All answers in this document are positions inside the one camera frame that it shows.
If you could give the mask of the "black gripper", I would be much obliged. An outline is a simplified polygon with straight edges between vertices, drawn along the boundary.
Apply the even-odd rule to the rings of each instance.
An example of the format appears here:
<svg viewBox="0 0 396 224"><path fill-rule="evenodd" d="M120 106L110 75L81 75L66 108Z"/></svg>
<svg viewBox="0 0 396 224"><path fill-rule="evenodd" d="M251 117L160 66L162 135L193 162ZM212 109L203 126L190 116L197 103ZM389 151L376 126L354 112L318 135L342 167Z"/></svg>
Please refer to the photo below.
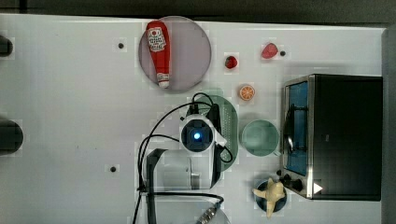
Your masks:
<svg viewBox="0 0 396 224"><path fill-rule="evenodd" d="M221 133L221 122L220 122L220 112L219 106L217 104L213 104L210 106L204 105L191 105L187 111L187 116L192 114L201 114L209 119L215 129Z"/></svg>

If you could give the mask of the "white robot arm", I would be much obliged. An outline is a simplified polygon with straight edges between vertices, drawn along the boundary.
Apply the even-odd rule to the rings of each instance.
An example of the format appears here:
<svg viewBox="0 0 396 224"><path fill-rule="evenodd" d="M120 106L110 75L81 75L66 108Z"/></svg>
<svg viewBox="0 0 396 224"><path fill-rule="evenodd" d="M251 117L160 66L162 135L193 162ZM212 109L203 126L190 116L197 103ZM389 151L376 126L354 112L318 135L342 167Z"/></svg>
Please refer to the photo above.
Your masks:
<svg viewBox="0 0 396 224"><path fill-rule="evenodd" d="M159 224L157 196L205 197L206 191L219 181L222 165L233 160L233 155L227 160L221 157L228 148L221 133L219 106L208 104L204 115L199 112L199 102L187 106L189 114L180 122L175 139L178 148L155 148L147 153L150 139L158 135L155 132L139 146L137 191L147 197L148 224Z"/></svg>

